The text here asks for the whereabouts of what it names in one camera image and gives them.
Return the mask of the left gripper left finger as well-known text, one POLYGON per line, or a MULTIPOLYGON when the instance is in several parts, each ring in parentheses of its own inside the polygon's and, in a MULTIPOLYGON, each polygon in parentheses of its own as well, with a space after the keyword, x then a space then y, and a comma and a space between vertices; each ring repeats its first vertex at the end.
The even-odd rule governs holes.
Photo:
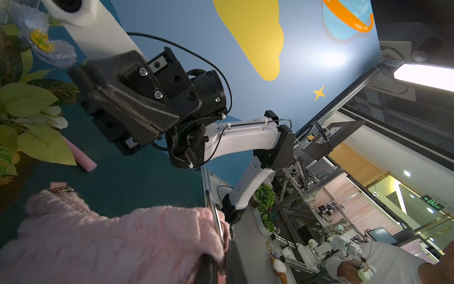
POLYGON ((200 257, 199 266, 195 274, 194 284, 218 284, 218 263, 208 254, 200 257))

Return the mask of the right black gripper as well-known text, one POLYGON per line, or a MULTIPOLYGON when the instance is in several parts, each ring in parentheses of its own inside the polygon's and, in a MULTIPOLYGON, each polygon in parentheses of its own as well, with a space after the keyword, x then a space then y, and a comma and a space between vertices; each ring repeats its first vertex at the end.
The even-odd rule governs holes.
POLYGON ((85 114, 126 156, 162 137, 176 156, 202 156, 207 126, 227 113, 218 73, 184 70, 169 48, 150 62, 130 51, 67 73, 85 114))

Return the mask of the pink puffy bag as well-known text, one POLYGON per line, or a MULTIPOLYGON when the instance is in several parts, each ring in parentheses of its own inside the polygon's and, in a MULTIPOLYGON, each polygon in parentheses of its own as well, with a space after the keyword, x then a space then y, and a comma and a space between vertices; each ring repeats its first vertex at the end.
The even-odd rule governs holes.
POLYGON ((221 263, 231 238, 224 214, 208 207, 108 218, 67 188, 29 197, 25 211, 1 249, 4 284, 191 284, 202 256, 221 263))

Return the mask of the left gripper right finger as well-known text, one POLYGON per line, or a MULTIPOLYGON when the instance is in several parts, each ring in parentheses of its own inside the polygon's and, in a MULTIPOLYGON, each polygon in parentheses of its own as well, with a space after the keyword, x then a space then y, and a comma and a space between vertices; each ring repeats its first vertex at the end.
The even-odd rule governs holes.
POLYGON ((225 255, 226 283, 227 284, 252 284, 253 271, 250 261, 251 248, 247 249, 243 243, 231 241, 225 255))

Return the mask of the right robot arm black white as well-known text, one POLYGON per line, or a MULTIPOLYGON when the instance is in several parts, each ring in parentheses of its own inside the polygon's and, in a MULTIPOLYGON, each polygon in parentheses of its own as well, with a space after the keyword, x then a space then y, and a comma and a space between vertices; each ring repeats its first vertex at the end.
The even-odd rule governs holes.
POLYGON ((130 51, 68 70, 78 104, 104 137, 126 156, 163 138, 171 164, 204 167, 228 155, 252 158, 238 184, 221 199, 230 224, 273 172, 290 164, 295 134, 273 111, 251 121, 226 123, 225 92, 217 71, 184 70, 165 48, 151 60, 130 51))

